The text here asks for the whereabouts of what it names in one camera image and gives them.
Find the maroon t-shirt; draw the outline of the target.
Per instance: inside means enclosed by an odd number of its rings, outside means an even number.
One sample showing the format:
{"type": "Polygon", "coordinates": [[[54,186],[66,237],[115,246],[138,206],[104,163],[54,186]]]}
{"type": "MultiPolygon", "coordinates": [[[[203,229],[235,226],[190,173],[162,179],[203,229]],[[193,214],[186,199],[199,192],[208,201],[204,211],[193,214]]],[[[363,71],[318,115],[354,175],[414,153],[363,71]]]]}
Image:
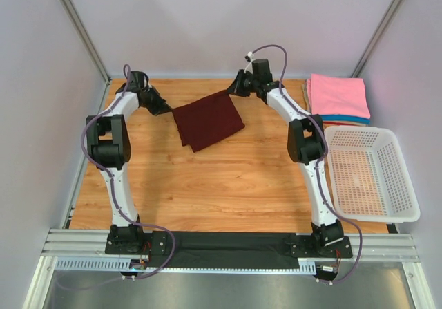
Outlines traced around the maroon t-shirt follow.
{"type": "Polygon", "coordinates": [[[245,128],[226,90],[172,110],[182,146],[198,152],[245,128]]]}

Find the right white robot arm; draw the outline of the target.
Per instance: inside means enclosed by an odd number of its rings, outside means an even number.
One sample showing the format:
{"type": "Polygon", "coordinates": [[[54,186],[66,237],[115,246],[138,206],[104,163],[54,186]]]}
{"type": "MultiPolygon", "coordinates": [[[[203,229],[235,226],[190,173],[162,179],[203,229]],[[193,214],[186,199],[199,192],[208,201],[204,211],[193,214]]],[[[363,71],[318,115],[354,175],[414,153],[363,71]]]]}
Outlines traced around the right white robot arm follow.
{"type": "Polygon", "coordinates": [[[311,204],[311,235],[320,247],[343,240],[343,227],[332,208],[327,187],[324,162],[327,150],[321,117],[302,109],[282,83],[273,80],[267,59],[253,60],[248,55],[246,60],[246,68],[238,71],[227,92],[238,97],[256,94],[287,123],[287,152],[305,177],[311,204]]]}

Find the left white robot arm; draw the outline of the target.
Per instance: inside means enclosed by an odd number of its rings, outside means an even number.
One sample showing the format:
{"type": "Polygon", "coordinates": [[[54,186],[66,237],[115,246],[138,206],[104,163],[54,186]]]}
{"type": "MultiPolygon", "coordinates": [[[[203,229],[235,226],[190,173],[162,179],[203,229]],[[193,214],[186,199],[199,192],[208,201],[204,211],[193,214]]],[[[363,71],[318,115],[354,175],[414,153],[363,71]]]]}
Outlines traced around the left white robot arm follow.
{"type": "Polygon", "coordinates": [[[99,169],[110,198],[112,224],[105,253],[146,255],[149,244],[128,180],[131,143],[126,122],[140,108],[154,116],[170,113],[172,108],[149,83],[146,73],[133,71],[128,64],[124,65],[123,73],[126,82],[110,105],[101,113],[86,117],[81,150],[99,169]]]}

